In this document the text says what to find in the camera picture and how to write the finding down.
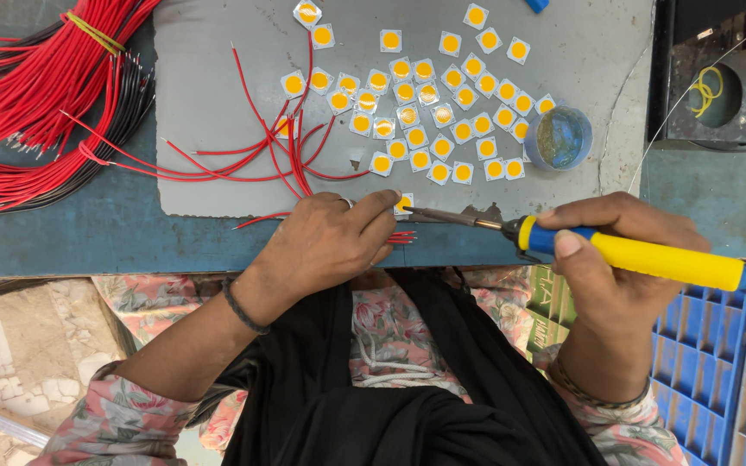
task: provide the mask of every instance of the blue workbench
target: blue workbench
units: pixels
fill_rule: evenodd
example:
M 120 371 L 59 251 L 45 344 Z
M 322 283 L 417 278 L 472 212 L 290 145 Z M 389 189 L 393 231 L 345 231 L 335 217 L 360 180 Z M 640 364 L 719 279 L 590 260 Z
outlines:
M 56 0 L 46 5 L 42 0 L 38 8 L 39 3 L 0 0 L 8 17 L 2 20 L 0 11 L 0 35 L 34 31 L 36 27 L 23 19 L 21 26 L 13 25 L 23 13 L 36 16 L 36 24 L 49 24 L 58 11 L 73 4 Z M 144 63 L 153 63 L 152 36 L 149 20 L 130 41 Z M 150 114 L 127 144 L 129 151 L 150 163 L 155 162 L 155 124 Z M 0 162 L 29 164 L 29 159 L 0 148 Z M 717 252 L 746 257 L 746 154 L 650 153 L 642 196 L 693 217 Z M 166 216 L 160 209 L 156 180 L 105 169 L 55 206 L 0 216 L 0 277 L 242 270 L 278 223 L 268 220 L 232 231 L 238 223 Z M 382 265 L 521 262 L 514 257 L 511 243 L 492 231 L 440 224 L 408 226 L 418 231 L 420 240 L 397 246 Z
M 54 20 L 52 14 L 45 16 L 40 24 Z M 0 24 L 0 34 L 7 31 Z M 142 63 L 154 62 L 152 37 L 149 19 L 130 40 L 130 48 L 142 54 Z M 125 146 L 152 164 L 155 126 L 152 111 Z M 0 162 L 47 163 L 47 157 L 33 161 L 32 156 L 14 152 L 0 147 Z M 155 178 L 106 168 L 56 205 L 0 216 L 0 278 L 243 270 L 264 247 L 278 220 L 233 231 L 240 222 L 167 216 L 160 208 Z M 512 244 L 496 232 L 443 224 L 403 225 L 403 230 L 417 230 L 421 239 L 412 245 L 397 245 L 382 265 L 518 261 Z

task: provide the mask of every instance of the yellow phosphor circle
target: yellow phosphor circle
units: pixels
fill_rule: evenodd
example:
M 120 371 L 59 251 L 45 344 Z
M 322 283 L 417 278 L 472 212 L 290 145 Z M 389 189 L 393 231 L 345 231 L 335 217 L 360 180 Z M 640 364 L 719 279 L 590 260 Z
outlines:
M 462 105 L 470 105 L 474 101 L 474 93 L 468 88 L 461 89 L 457 94 L 457 101 Z
M 540 102 L 540 113 L 548 112 L 551 109 L 554 109 L 554 104 L 551 101 Z
M 306 3 L 298 8 L 298 17 L 303 22 L 313 22 L 318 18 L 318 12 L 315 6 L 307 5 Z
M 422 133 L 421 129 L 411 129 L 408 139 L 410 139 L 410 143 L 413 145 L 419 146 L 424 142 L 424 133 Z
M 336 109 L 344 110 L 347 108 L 347 96 L 345 94 L 342 94 L 341 92 L 337 92 L 330 98 L 330 103 Z
M 405 152 L 407 152 L 407 149 L 403 143 L 399 143 L 397 141 L 390 144 L 390 155 L 392 155 L 393 157 L 402 158 L 405 156 Z
M 507 171 L 511 176 L 517 176 L 523 171 L 523 167 L 519 162 L 510 162 Z
M 482 63 L 480 63 L 476 58 L 471 58 L 471 60 L 468 60 L 468 62 L 465 63 L 465 70 L 468 73 L 471 73 L 471 76 L 479 75 L 482 73 Z
M 471 11 L 468 12 L 468 20 L 473 24 L 482 24 L 485 21 L 485 13 L 479 8 L 471 8 Z
M 457 125 L 457 138 L 468 139 L 471 137 L 471 127 L 465 123 Z
M 465 181 L 471 177 L 471 167 L 468 165 L 460 165 L 456 171 L 457 179 Z
M 326 27 L 317 27 L 316 31 L 313 33 L 313 40 L 316 41 L 316 44 L 319 46 L 326 46 L 330 43 L 331 38 L 332 34 Z
M 488 130 L 491 129 L 491 121 L 486 117 L 479 117 L 477 121 L 474 122 L 474 129 L 476 129 L 477 132 L 488 132 Z
M 524 95 L 517 97 L 517 108 L 524 112 L 526 110 L 529 110 L 531 108 L 531 99 L 525 97 Z
M 503 126 L 508 126 L 512 123 L 514 115 L 512 112 L 508 109 L 502 109 L 500 110 L 500 113 L 497 114 L 496 120 L 500 122 Z
M 436 100 L 436 90 L 431 85 L 424 85 L 420 90 L 420 99 L 424 102 L 432 102 Z
M 301 88 L 304 87 L 304 83 L 301 82 L 301 78 L 298 76 L 290 76 L 287 78 L 286 82 L 284 82 L 284 87 L 287 88 L 287 92 L 290 94 L 297 94 L 301 92 Z
M 388 32 L 381 38 L 381 42 L 386 48 L 393 50 L 399 47 L 399 36 L 395 32 Z
M 317 90 L 322 90 L 322 89 L 326 89 L 326 87 L 330 84 L 330 80 L 326 79 L 326 74 L 322 72 L 318 72 L 318 73 L 313 73 L 313 77 L 310 79 L 310 83 Z
M 410 124 L 416 121 L 416 111 L 413 109 L 404 109 L 402 110 L 399 118 L 402 120 L 403 123 Z
M 459 85 L 462 84 L 462 73 L 455 69 L 451 69 L 448 74 L 445 75 L 445 82 L 447 82 L 450 87 L 459 87 Z
M 358 113 L 353 119 L 353 128 L 358 132 L 365 132 L 370 128 L 370 117 L 364 113 Z
M 482 154 L 483 157 L 488 157 L 489 155 L 494 154 L 494 143 L 492 143 L 491 140 L 482 141 L 479 145 L 479 153 Z
M 494 79 L 494 76 L 483 76 L 479 80 L 479 88 L 482 89 L 482 92 L 494 92 L 494 88 L 496 87 L 496 79 Z
M 387 78 L 381 73 L 373 73 L 370 77 L 370 89 L 385 90 L 387 87 Z
M 451 111 L 448 110 L 448 107 L 439 107 L 436 110 L 436 113 L 433 114 L 433 117 L 440 123 L 445 124 L 451 121 Z
M 496 47 L 496 34 L 490 31 L 482 34 L 482 45 L 487 49 Z
M 427 61 L 423 61 L 416 66 L 416 75 L 420 79 L 430 79 L 432 74 L 433 69 L 430 67 L 430 64 Z
M 400 84 L 396 93 L 399 95 L 399 99 L 407 102 L 414 98 L 414 87 L 410 84 Z
M 490 177 L 500 176 L 503 174 L 503 164 L 499 162 L 491 162 L 488 164 L 488 175 Z
M 399 79 L 406 78 L 410 74 L 410 65 L 407 61 L 397 61 L 393 65 L 393 74 Z
M 440 139 L 433 145 L 437 154 L 447 155 L 451 151 L 451 143 L 447 139 Z
M 387 172 L 387 169 L 390 168 L 390 159 L 379 155 L 373 161 L 373 167 L 379 172 Z
M 442 165 L 437 165 L 433 168 L 433 172 L 430 174 L 430 176 L 433 176 L 433 179 L 442 181 L 445 179 L 445 177 L 448 175 L 448 170 L 445 169 Z
M 442 40 L 442 48 L 450 53 L 457 51 L 457 48 L 459 48 L 459 39 L 454 36 L 446 36 Z
M 389 120 L 382 120 L 376 124 L 376 132 L 379 136 L 389 136 L 393 133 L 394 125 Z
M 414 154 L 414 165 L 417 168 L 425 168 L 428 165 L 428 154 L 424 152 L 418 152 Z
M 289 137 L 289 125 L 284 124 L 287 122 L 287 117 L 281 117 L 281 120 L 278 120 L 278 126 L 276 128 L 279 128 L 278 133 L 282 136 Z
M 518 123 L 514 127 L 514 135 L 517 138 L 523 139 L 527 132 L 528 132 L 528 123 Z
M 514 97 L 514 86 L 505 83 L 500 86 L 500 97 L 508 101 L 512 97 Z
M 512 46 L 512 55 L 514 58 L 518 59 L 525 57 L 525 44 L 522 42 L 515 42 Z
M 408 196 L 402 196 L 402 200 L 399 201 L 398 204 L 396 204 L 396 209 L 404 212 L 405 207 L 413 207 L 413 206 L 414 205 L 410 203 L 410 198 Z
M 341 82 L 338 83 L 338 87 L 343 87 L 347 90 L 348 94 L 353 94 L 356 92 L 356 81 L 351 78 L 343 78 Z
M 372 92 L 362 92 L 359 94 L 359 106 L 364 110 L 373 110 L 376 108 L 376 96 Z

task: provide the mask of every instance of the black scarf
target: black scarf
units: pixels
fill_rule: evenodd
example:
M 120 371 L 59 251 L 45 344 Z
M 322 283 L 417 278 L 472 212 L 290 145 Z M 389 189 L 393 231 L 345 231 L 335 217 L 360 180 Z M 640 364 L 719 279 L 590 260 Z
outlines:
M 474 404 L 437 387 L 353 387 L 345 283 L 302 299 L 218 377 L 192 424 L 232 388 L 249 391 L 223 465 L 605 464 L 470 294 L 413 269 L 388 273 Z

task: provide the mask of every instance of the soldering iron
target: soldering iron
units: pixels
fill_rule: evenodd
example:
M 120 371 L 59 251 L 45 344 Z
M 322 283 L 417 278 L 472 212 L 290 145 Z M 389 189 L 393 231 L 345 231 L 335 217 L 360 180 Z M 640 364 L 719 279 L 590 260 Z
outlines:
M 554 255 L 554 236 L 557 230 L 538 226 L 536 217 L 533 216 L 497 223 L 436 209 L 404 209 L 436 220 L 500 231 L 515 244 L 518 257 L 531 262 L 540 260 L 527 255 L 528 251 Z M 590 227 L 569 230 L 588 239 L 612 267 L 724 291 L 738 290 L 746 293 L 746 262 L 743 260 L 605 235 Z

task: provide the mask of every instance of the black bracelet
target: black bracelet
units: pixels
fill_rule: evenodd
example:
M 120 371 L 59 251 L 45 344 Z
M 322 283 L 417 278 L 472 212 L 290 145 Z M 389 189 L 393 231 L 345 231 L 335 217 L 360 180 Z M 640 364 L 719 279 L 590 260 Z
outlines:
M 590 397 L 589 395 L 586 395 L 586 393 L 583 392 L 580 388 L 578 388 L 575 385 L 575 383 L 569 378 L 569 375 L 566 374 L 565 367 L 563 366 L 563 360 L 560 359 L 560 353 L 557 353 L 557 357 L 555 358 L 554 362 L 557 363 L 557 369 L 560 374 L 560 378 L 563 379 L 563 384 L 566 387 L 566 389 L 570 391 L 572 395 L 577 397 L 579 400 L 584 401 L 587 404 L 591 406 L 595 406 L 597 408 L 605 408 L 605 409 L 633 408 L 641 404 L 641 401 L 643 401 L 643 399 L 646 398 L 647 394 L 649 393 L 649 388 L 651 385 L 652 378 L 650 376 L 647 376 L 647 385 L 643 386 L 643 391 L 641 392 L 641 395 L 638 395 L 638 397 L 635 398 L 634 400 L 625 401 L 623 403 L 609 403 L 608 401 L 598 400 L 597 398 L 593 398 L 593 397 Z
M 234 302 L 234 298 L 232 298 L 232 291 L 230 290 L 230 287 L 232 286 L 232 279 L 226 279 L 221 284 L 223 286 L 223 295 L 226 297 L 226 302 L 229 303 L 229 307 L 232 308 L 235 315 L 238 316 L 241 322 L 243 322 L 244 325 L 250 328 L 253 332 L 259 335 L 266 335 L 269 333 L 269 327 L 261 327 L 257 323 L 252 322 L 252 319 L 249 318 L 244 312 L 243 309 L 240 308 L 237 302 Z

